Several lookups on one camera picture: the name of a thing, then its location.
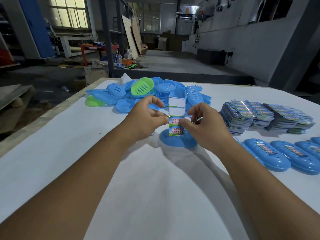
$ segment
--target gray platform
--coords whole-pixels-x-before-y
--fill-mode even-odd
[[[132,79],[160,76],[181,82],[215,83],[215,84],[254,84],[253,77],[221,65],[207,65],[195,59],[188,52],[148,50],[144,57],[135,61],[143,66],[141,70],[115,69],[114,77],[127,73]]]

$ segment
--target forearm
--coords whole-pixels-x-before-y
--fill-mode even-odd
[[[316,239],[320,216],[236,141],[215,150],[263,239]]]
[[[0,225],[0,239],[83,239],[122,155],[116,127]]]

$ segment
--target person's right hand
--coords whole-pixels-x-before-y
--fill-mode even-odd
[[[225,143],[235,141],[228,131],[221,115],[214,108],[206,103],[194,105],[188,110],[192,115],[190,122],[188,119],[180,119],[180,124],[191,133],[199,145],[215,153]]]

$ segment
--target stack of stickers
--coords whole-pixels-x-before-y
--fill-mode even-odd
[[[257,114],[257,117],[252,121],[250,128],[263,129],[270,125],[270,122],[274,120],[275,114],[265,108],[262,103],[250,102],[249,106]]]
[[[169,136],[180,136],[184,129],[180,119],[185,117],[186,100],[184,98],[169,97]]]
[[[247,101],[226,102],[219,112],[231,134],[241,135],[257,117],[257,113],[246,103]]]
[[[298,109],[279,104],[263,104],[275,113],[275,119],[271,121],[266,130],[277,133],[304,134],[315,123],[313,118]]]

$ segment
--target pile of soap dishes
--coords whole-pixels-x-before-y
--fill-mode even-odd
[[[186,99],[186,115],[193,105],[205,102],[210,105],[211,97],[200,93],[202,87],[198,85],[185,87],[181,82],[168,80],[163,81],[160,77],[142,77],[138,81],[131,80],[120,86],[112,83],[106,89],[87,90],[85,104],[90,107],[115,105],[117,112],[129,113],[134,105],[144,97],[153,95],[158,97],[164,104],[169,105],[169,96]],[[155,104],[150,104],[150,109],[159,110]]]
[[[267,143],[260,139],[239,143],[269,170],[284,172],[292,167],[308,175],[320,173],[320,137],[294,144],[281,140]]]

